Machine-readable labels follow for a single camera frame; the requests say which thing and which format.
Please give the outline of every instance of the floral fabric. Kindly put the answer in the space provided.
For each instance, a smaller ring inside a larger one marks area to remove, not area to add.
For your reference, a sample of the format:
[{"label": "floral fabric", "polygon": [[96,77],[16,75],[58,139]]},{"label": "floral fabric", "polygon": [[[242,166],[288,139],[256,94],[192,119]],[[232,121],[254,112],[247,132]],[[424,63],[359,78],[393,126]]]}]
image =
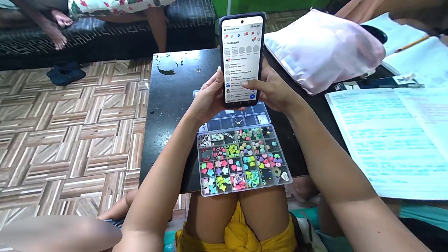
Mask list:
[{"label": "floral fabric", "polygon": [[169,5],[175,0],[69,0],[73,17],[107,16],[134,13],[151,7]]}]

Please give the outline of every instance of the pink cloth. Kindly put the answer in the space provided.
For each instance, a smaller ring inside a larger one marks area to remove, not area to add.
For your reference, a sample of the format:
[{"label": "pink cloth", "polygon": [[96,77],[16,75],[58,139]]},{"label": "pink cloth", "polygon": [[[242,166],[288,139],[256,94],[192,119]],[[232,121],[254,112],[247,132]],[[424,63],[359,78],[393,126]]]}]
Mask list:
[{"label": "pink cloth", "polygon": [[384,46],[358,24],[315,9],[266,34],[264,43],[310,95],[374,70],[386,55]]}]

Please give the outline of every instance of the black sofa cushion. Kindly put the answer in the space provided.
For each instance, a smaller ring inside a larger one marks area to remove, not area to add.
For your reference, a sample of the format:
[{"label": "black sofa cushion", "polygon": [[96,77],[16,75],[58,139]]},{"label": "black sofa cushion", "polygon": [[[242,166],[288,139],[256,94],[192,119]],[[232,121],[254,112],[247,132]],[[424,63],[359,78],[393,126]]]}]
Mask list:
[{"label": "black sofa cushion", "polygon": [[[211,0],[177,0],[166,6],[165,13],[169,20],[168,32],[171,29],[213,26],[215,21]],[[67,37],[67,48],[70,49],[98,37],[149,31],[147,22],[118,24],[86,17],[78,19],[73,25],[62,30],[62,33]],[[53,42],[38,27],[0,30],[0,58],[45,55],[52,52],[55,52]]]}]

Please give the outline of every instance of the black table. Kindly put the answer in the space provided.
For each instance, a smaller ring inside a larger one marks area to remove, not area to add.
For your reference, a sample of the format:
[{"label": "black table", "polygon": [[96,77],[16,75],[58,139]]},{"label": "black table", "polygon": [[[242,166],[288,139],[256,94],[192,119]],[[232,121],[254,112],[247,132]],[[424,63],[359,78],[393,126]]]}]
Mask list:
[{"label": "black table", "polygon": [[[329,88],[325,92],[309,96],[288,76],[272,55],[267,50],[264,51],[269,64],[295,92],[307,101],[328,131],[347,151],[345,142],[324,97],[327,92],[333,89]],[[219,49],[154,55],[139,184],[146,177],[149,169],[170,139],[179,120],[193,101],[193,90],[199,89],[216,72],[219,64]],[[392,74],[385,68],[379,67],[377,72],[369,78],[388,76],[392,76]],[[267,108],[267,111],[271,118],[271,124],[276,130],[291,175],[298,177],[308,174],[305,159],[288,119],[284,114],[270,108]],[[196,145],[194,143],[187,159],[181,193],[200,190]]]}]

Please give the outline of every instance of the patterned sofa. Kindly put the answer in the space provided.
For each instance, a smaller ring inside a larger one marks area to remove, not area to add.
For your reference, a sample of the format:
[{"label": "patterned sofa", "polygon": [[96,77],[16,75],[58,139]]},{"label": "patterned sofa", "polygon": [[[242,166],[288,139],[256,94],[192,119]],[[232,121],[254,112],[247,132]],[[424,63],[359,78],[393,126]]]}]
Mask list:
[{"label": "patterned sofa", "polygon": [[[215,12],[211,0],[177,0],[166,6],[165,14],[169,20],[168,51],[214,47]],[[0,70],[49,67],[65,60],[83,63],[144,58],[158,51],[145,21],[117,24],[86,17],[62,33],[69,42],[58,52],[38,27],[0,29]]]}]

